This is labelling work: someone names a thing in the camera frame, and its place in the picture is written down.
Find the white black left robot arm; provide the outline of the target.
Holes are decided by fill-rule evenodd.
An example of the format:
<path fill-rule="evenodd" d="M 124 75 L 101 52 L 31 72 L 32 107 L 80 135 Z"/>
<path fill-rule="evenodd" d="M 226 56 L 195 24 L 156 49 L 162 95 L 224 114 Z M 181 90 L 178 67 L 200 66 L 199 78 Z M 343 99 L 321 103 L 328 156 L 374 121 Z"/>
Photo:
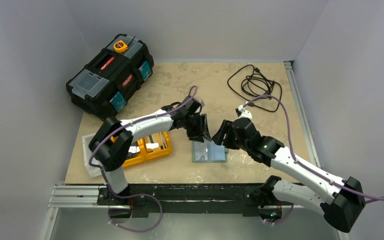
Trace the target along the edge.
<path fill-rule="evenodd" d="M 157 111 L 132 119 L 107 118 L 89 142 L 89 164 L 99 168 L 110 188 L 109 197 L 118 205 L 129 199 L 128 181 L 123 164 L 130 147 L 139 139 L 156 133 L 184 129 L 190 141 L 211 139 L 207 115 L 202 113 L 204 103 L 192 96 L 174 102 Z"/>

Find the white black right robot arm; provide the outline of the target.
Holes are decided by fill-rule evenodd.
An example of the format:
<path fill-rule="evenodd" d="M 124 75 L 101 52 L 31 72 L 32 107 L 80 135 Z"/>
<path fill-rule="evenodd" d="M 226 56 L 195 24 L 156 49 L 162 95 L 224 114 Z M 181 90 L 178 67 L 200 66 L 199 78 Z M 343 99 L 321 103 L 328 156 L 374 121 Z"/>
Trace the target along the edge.
<path fill-rule="evenodd" d="M 299 182 L 295 184 L 271 175 L 259 190 L 262 207 L 275 201 L 299 205 L 322 215 L 336 230 L 349 233 L 366 206 L 357 179 L 333 176 L 308 163 L 279 140 L 261 135 L 248 118 L 224 120 L 211 139 L 227 149 L 241 149 L 254 161 Z"/>

